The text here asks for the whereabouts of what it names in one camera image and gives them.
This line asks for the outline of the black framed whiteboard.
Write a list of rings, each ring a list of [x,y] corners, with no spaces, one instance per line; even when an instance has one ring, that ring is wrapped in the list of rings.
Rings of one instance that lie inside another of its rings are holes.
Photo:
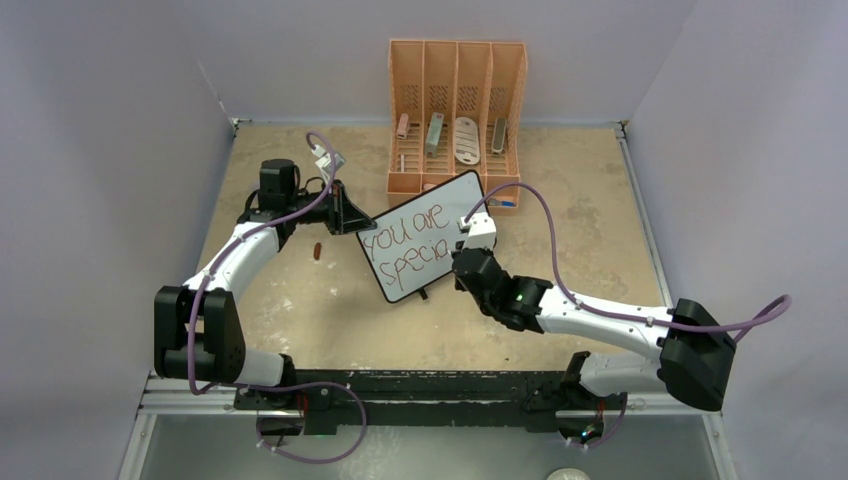
[[[375,229],[356,234],[387,302],[451,272],[451,253],[467,239],[459,221],[483,196],[479,174],[469,171],[385,211]]]

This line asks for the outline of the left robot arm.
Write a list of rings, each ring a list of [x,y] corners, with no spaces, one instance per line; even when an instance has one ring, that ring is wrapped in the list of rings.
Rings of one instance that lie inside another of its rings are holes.
[[[300,224],[321,223],[332,235],[370,231],[376,221],[355,206],[335,179],[323,190],[301,188],[300,171],[287,159],[262,163],[228,243],[201,271],[154,298],[154,369],[165,378],[248,385],[272,408],[297,399],[293,361],[247,347],[237,302]]]

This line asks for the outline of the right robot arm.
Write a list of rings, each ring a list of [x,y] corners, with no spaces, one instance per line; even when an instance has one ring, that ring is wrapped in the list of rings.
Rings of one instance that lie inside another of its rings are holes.
[[[642,307],[566,294],[552,282],[511,276],[486,249],[452,255],[456,287],[481,313],[514,331],[567,334],[620,348],[577,358],[561,381],[564,399],[584,407],[597,397],[665,391],[695,409],[724,403],[737,343],[700,303]]]

